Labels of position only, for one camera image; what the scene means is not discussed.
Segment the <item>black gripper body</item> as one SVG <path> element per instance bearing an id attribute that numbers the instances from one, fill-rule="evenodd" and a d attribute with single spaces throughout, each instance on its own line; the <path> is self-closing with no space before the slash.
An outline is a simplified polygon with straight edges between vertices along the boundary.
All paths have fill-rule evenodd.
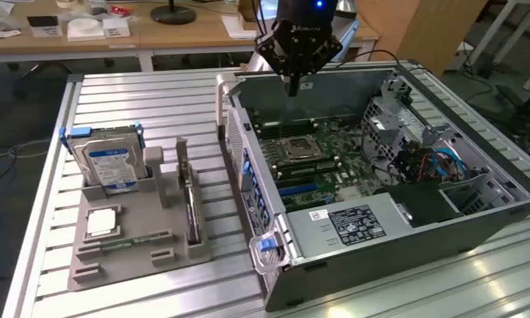
<path id="1" fill-rule="evenodd" d="M 336 7 L 335 1 L 279 1 L 276 21 L 290 21 L 290 46 L 287 54 L 292 61 L 292 44 L 306 35 L 331 34 L 331 20 Z"/>

